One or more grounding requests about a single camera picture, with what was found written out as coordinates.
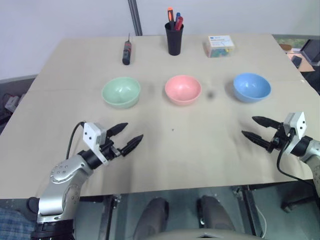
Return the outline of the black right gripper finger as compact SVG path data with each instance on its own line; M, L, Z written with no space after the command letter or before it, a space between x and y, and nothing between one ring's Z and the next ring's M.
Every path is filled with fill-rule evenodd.
M264 140L261 136L253 132L244 131L244 130L242 130L241 133L254 144L264 148L265 150L270 150L271 143L269 141Z
M278 130L283 126L282 122L275 121L273 119L264 117L264 116L253 116L252 119L259 125L265 128L273 128Z

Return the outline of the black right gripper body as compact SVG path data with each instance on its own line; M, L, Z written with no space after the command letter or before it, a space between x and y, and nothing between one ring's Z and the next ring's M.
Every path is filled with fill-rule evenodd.
M271 153L274 149L281 151L285 150L289 144L292 142L293 137L295 136L295 129L290 128L289 132L286 133L284 127L280 127L272 140L269 142L269 146L267 147L267 152Z

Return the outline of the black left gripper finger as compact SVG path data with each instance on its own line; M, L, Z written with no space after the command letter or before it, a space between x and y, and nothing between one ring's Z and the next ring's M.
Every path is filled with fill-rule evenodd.
M122 122L119 123L113 127L111 127L110 129L107 130L107 137L111 138L113 136L116 136L117 134L119 134L120 132L123 131L123 129L128 125L127 122Z
M126 155L128 155L130 152L132 152L138 145L139 143L142 141L144 135L141 134L139 136L134 137L133 139L131 139L124 148L122 148L120 150L120 153L123 157L125 157Z

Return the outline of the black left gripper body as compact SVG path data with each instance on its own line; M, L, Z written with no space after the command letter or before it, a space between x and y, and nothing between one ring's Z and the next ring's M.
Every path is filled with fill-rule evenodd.
M114 142L109 137L105 138L105 143L100 145L99 150L107 161L112 161L113 159L123 155L123 151L120 148L116 148L114 146Z

